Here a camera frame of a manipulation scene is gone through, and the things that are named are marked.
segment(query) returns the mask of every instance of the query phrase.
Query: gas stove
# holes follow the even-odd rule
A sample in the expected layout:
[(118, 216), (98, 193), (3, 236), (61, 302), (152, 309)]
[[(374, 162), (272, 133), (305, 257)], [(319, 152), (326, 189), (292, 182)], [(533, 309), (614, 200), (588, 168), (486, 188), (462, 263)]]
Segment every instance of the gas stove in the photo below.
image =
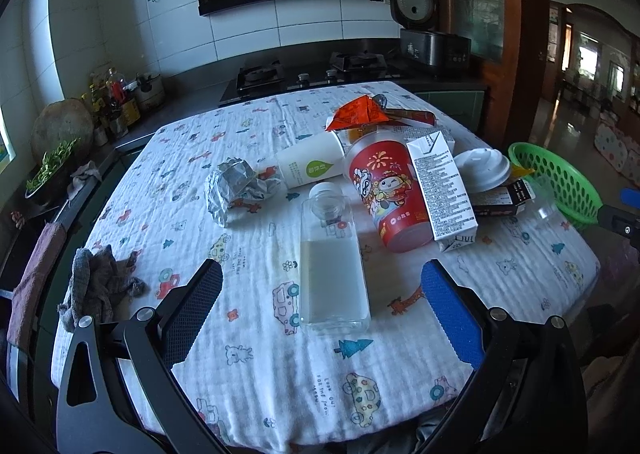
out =
[(255, 100), (304, 88), (394, 80), (409, 76), (406, 70), (389, 66), (383, 55), (374, 53), (333, 53), (328, 63), (286, 68), (279, 61), (240, 69), (229, 82), (220, 105)]

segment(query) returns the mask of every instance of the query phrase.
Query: green vegetable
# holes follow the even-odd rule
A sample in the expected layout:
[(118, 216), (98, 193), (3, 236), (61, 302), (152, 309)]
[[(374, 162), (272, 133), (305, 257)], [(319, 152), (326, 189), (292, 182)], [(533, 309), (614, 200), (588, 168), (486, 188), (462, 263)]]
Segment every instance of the green vegetable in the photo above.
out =
[(55, 174), (56, 170), (62, 167), (62, 164), (71, 156), (74, 145), (79, 141), (76, 138), (72, 142), (61, 141), (53, 152), (46, 152), (42, 157), (42, 166), (35, 177), (27, 181), (27, 193), (31, 194), (43, 183)]

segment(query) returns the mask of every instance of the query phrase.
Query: pink towel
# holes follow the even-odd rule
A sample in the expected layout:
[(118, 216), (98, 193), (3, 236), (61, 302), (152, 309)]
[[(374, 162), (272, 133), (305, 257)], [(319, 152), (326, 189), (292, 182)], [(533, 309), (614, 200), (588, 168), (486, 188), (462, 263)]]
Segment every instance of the pink towel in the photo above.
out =
[(7, 340), (22, 350), (29, 347), (33, 316), (42, 287), (65, 245), (66, 231), (59, 223), (47, 223), (24, 269), (20, 284), (14, 289)]

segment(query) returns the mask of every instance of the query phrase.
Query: green leaf logo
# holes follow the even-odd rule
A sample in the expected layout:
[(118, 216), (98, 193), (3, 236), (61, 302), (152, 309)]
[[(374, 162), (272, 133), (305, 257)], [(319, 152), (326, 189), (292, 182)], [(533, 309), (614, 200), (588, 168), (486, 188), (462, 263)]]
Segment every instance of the green leaf logo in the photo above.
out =
[(306, 166), (306, 175), (310, 178), (319, 178), (331, 167), (333, 167), (331, 163), (325, 163), (324, 161), (309, 161)]

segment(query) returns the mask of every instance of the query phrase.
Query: green plastic basket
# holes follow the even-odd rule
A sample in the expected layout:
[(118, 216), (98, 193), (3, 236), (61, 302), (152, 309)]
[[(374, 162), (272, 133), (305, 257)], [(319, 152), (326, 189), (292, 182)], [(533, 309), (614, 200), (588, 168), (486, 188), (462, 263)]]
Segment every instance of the green plastic basket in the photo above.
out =
[(578, 230), (596, 225), (602, 200), (589, 180), (575, 167), (547, 149), (530, 143), (514, 143), (509, 147), (513, 164), (535, 169), (534, 178), (545, 175), (551, 181), (556, 205)]

